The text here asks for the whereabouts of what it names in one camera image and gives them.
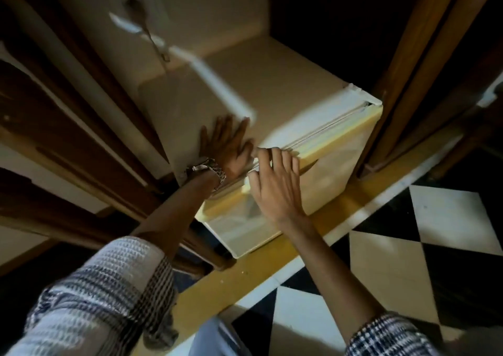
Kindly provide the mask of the person's left hand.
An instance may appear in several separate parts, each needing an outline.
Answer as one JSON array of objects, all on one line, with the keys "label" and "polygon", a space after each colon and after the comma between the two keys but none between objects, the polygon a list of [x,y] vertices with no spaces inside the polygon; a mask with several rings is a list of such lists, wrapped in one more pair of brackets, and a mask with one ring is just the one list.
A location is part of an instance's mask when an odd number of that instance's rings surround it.
[{"label": "person's left hand", "polygon": [[227,175],[226,181],[234,181],[243,174],[247,165],[240,164],[240,153],[243,144],[246,142],[246,134],[250,118],[245,117],[235,128],[234,139],[225,143],[225,118],[217,117],[213,131],[209,135],[209,143],[206,152],[199,152],[199,156],[206,156],[215,159],[218,165],[223,168]]}]

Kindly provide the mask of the person's right hand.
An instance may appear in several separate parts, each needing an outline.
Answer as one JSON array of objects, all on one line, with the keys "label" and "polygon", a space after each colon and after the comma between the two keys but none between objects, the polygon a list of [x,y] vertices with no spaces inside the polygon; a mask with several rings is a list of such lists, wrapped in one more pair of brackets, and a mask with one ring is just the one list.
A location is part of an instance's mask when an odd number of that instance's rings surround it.
[{"label": "person's right hand", "polygon": [[306,214],[302,207],[300,180],[291,179],[292,153],[282,150],[283,172],[275,174],[271,165],[271,148],[258,148],[261,192],[251,192],[261,213],[275,225],[303,219]]}]

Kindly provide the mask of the white mini fridge door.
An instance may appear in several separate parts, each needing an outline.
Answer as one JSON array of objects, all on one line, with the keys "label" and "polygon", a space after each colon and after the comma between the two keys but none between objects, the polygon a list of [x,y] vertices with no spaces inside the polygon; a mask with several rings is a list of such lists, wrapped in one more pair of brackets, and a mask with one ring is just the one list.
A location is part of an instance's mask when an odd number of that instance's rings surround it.
[{"label": "white mini fridge door", "polygon": [[[382,109],[381,105],[364,106],[291,147],[292,154],[300,161],[301,199],[305,213],[317,212],[345,190]],[[252,197],[248,175],[206,200],[196,219],[236,259],[281,234],[263,216]]]}]

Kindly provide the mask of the small white mini fridge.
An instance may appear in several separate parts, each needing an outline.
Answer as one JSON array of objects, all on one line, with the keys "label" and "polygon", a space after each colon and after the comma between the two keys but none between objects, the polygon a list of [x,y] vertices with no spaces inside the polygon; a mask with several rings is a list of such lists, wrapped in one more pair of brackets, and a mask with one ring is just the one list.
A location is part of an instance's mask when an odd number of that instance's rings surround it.
[{"label": "small white mini fridge", "polygon": [[181,186],[198,159],[200,129],[218,116],[249,117],[244,139],[260,148],[291,147],[369,104],[382,102],[269,36],[201,59],[173,47],[185,65],[139,87],[139,95]]}]

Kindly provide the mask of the person's right forearm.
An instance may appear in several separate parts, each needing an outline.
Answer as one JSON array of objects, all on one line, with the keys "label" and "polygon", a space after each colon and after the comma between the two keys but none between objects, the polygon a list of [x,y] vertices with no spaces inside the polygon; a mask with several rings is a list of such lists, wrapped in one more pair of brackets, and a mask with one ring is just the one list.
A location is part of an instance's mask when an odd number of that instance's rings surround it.
[{"label": "person's right forearm", "polygon": [[385,312],[384,307],[330,248],[308,217],[294,214],[280,218],[275,224],[298,251],[349,345],[362,327]]}]

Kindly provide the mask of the person's left forearm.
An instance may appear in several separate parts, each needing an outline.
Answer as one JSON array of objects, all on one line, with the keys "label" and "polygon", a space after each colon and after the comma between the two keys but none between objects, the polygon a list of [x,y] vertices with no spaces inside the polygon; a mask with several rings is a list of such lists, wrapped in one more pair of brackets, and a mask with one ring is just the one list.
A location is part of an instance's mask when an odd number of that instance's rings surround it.
[{"label": "person's left forearm", "polygon": [[217,185],[218,177],[210,172],[189,179],[130,235],[157,246],[172,261],[195,214]]}]

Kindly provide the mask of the silver metal wristwatch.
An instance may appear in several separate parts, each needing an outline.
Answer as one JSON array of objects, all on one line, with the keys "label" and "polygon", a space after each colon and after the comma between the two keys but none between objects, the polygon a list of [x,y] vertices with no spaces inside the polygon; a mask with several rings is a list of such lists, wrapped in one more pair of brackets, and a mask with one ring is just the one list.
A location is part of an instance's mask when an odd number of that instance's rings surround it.
[{"label": "silver metal wristwatch", "polygon": [[227,179],[226,173],[223,168],[217,164],[215,159],[206,156],[199,157],[195,162],[187,166],[185,169],[185,176],[186,179],[189,180],[202,172],[210,172],[218,177],[218,185],[213,189],[214,191],[223,187]]}]

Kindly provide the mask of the yellow wooden cabinet base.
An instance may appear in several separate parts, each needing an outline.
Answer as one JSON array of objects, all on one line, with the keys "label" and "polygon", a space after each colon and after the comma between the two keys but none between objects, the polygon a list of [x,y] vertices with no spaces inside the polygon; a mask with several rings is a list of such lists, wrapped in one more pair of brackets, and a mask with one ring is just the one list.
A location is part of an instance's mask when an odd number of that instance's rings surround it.
[{"label": "yellow wooden cabinet base", "polygon": [[[462,129],[450,124],[400,156],[382,170],[346,190],[311,215],[317,231],[328,245],[346,235],[381,206],[410,186],[440,162],[462,137]],[[279,236],[260,249],[239,258],[223,272],[213,271],[179,294],[173,310],[179,337],[167,351],[150,351],[140,340],[132,356],[182,354],[195,332],[209,318],[223,314],[234,320],[304,266],[291,243]]]}]

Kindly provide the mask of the brown wooden cabinet door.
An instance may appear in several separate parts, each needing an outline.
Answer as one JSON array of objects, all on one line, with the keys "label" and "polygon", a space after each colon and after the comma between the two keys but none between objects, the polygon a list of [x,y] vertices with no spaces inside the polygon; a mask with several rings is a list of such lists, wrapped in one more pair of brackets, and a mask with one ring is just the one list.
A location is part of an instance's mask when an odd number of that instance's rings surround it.
[{"label": "brown wooden cabinet door", "polygon": [[[127,119],[168,162],[160,138],[59,0],[24,0]],[[0,0],[0,43],[24,65],[0,60],[0,143],[138,222],[157,208],[158,180],[88,104]],[[84,124],[79,126],[56,103]],[[104,219],[30,181],[0,176],[0,218],[18,230],[98,249],[113,239]]]},{"label": "brown wooden cabinet door", "polygon": [[374,95],[383,102],[353,176],[376,173],[396,157],[409,121],[488,0],[418,0]]}]

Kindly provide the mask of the dark power plug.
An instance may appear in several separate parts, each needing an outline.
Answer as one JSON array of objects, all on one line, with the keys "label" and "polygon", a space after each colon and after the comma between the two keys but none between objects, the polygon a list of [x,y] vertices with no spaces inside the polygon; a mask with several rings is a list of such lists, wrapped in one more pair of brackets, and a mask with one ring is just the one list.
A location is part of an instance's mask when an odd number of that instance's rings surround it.
[{"label": "dark power plug", "polygon": [[135,19],[139,24],[146,23],[148,15],[141,0],[127,0],[124,5],[131,19]]}]

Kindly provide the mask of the light blue trousers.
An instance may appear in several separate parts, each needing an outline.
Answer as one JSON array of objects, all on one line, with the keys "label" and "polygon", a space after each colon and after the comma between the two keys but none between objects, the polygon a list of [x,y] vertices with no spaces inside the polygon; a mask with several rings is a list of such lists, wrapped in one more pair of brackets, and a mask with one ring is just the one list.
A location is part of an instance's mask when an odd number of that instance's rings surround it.
[{"label": "light blue trousers", "polygon": [[206,321],[195,334],[188,356],[253,356],[231,325],[218,316]]}]

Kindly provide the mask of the checkered shirt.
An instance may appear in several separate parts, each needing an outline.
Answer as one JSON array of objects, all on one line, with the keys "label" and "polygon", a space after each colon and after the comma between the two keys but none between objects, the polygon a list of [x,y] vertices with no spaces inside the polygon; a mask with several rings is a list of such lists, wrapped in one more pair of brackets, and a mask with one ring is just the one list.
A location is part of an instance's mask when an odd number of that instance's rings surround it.
[{"label": "checkered shirt", "polygon": [[[113,240],[42,291],[5,356],[130,356],[141,335],[145,347],[167,351],[179,336],[177,293],[157,246],[132,236]],[[343,356],[441,354],[410,321],[387,312],[362,327]]]}]

